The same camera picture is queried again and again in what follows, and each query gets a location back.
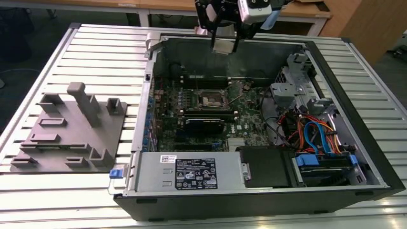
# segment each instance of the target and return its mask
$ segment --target slotted metal surface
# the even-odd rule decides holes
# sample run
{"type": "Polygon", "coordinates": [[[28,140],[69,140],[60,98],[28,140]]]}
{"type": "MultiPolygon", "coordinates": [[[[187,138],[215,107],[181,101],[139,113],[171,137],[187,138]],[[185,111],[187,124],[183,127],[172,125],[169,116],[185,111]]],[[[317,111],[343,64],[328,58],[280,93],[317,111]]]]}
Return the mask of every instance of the slotted metal surface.
{"type": "MultiPolygon", "coordinates": [[[[21,113],[17,112],[13,119],[14,130],[8,138],[1,136],[0,140],[5,145],[0,153],[0,172],[9,171],[9,162],[18,152],[18,142],[25,140],[41,112],[41,108],[34,105],[41,94],[61,93],[62,99],[72,100],[65,93],[70,81],[84,82],[87,93],[96,94],[99,101],[115,96],[129,104],[116,164],[129,162],[141,77],[147,63],[144,41],[148,30],[192,33],[191,30],[87,24],[79,29],[70,29],[48,67],[42,70],[44,78],[37,81],[38,90],[32,94],[26,110],[18,109],[21,113]]],[[[407,185],[405,112],[392,100],[392,95],[387,94],[380,80],[367,72],[367,66],[360,64],[361,60],[355,51],[335,38],[265,34],[257,37],[288,40],[299,38],[316,43],[379,146],[407,185]]],[[[327,93],[320,77],[316,77],[316,80],[327,93]]],[[[107,174],[2,175],[0,227],[100,228],[165,225],[191,228],[199,224],[201,227],[215,228],[275,228],[276,223],[279,228],[345,228],[355,225],[393,229],[407,227],[407,219],[403,216],[407,213],[407,191],[379,201],[357,203],[331,214],[147,223],[133,221],[115,204],[112,194],[120,193],[123,188],[124,180],[109,180],[107,174]]]]}

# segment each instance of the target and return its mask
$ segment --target power supply label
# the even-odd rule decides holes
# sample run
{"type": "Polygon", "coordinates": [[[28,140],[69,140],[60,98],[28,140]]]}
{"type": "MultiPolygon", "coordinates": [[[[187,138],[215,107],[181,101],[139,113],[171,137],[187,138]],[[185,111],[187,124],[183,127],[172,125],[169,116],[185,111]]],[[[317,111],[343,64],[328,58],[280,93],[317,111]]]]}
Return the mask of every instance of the power supply label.
{"type": "Polygon", "coordinates": [[[215,159],[176,159],[176,189],[216,189],[215,159]]]}

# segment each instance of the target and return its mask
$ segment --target barcode sticker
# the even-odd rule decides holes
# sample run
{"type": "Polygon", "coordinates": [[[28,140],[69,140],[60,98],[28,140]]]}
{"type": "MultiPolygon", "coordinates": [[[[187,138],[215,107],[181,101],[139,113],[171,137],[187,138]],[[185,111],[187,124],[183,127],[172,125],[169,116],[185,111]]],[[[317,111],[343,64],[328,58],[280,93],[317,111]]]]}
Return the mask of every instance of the barcode sticker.
{"type": "Polygon", "coordinates": [[[119,6],[129,6],[129,7],[136,7],[137,6],[136,4],[127,4],[127,3],[119,3],[117,5],[119,6]]]}
{"type": "Polygon", "coordinates": [[[176,155],[161,155],[160,162],[161,163],[175,163],[176,155]]]}

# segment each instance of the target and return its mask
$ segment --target motherboard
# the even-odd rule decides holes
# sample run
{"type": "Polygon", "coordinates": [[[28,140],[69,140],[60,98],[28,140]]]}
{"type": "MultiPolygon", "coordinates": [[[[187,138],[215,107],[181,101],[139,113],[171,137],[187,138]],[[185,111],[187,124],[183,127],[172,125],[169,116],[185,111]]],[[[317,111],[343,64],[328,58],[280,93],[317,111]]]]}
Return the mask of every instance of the motherboard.
{"type": "Polygon", "coordinates": [[[221,89],[200,88],[200,83],[184,88],[164,78],[157,82],[159,151],[233,151],[233,142],[269,145],[259,111],[264,87],[252,87],[249,80],[224,79],[215,86],[223,84],[221,89]]]}

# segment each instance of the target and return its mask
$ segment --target sticker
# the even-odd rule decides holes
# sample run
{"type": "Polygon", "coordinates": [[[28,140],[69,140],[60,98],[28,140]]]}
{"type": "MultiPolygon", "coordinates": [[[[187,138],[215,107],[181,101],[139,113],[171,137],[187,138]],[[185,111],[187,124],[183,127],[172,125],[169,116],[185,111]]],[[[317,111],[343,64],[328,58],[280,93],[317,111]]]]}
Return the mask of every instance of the sticker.
{"type": "Polygon", "coordinates": [[[175,163],[176,155],[161,155],[160,162],[161,163],[175,163]]]}
{"type": "Polygon", "coordinates": [[[136,7],[136,4],[119,3],[117,5],[119,5],[119,6],[136,7]]]}
{"type": "Polygon", "coordinates": [[[176,189],[217,189],[215,159],[176,159],[176,189]]]}

